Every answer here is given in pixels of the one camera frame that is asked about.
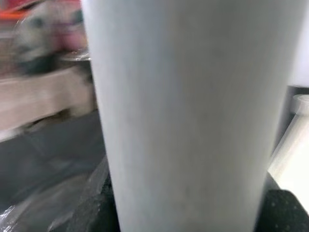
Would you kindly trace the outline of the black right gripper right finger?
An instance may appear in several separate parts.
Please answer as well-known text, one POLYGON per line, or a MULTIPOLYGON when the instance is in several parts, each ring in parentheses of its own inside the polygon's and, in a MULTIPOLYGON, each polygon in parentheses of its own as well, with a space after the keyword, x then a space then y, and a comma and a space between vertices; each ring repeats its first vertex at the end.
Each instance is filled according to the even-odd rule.
POLYGON ((307 232, 309 215, 294 194, 281 189, 270 174, 264 185, 256 232, 307 232))

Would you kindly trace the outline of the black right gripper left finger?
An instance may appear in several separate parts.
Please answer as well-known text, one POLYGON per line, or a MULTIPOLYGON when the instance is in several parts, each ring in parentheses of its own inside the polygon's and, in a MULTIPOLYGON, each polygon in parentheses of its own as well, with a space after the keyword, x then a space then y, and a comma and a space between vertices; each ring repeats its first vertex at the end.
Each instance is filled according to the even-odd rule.
POLYGON ((68 232, 119 232, 120 226, 108 168, 96 168, 88 179, 68 232))

